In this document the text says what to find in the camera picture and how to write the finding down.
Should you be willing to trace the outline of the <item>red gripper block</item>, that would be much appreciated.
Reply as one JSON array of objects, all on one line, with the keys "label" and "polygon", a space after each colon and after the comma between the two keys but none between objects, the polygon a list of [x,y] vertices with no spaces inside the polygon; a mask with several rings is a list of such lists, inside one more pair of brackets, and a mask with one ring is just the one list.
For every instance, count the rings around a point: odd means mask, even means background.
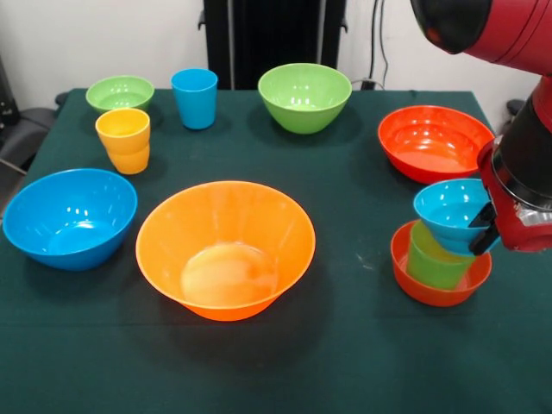
[{"label": "red gripper block", "polygon": [[493,156],[498,152],[500,139],[489,141],[477,159],[482,184],[490,201],[468,225],[487,228],[469,243],[469,251],[480,256],[499,241],[519,252],[539,252],[551,247],[551,213],[523,204],[503,186],[494,171]]}]

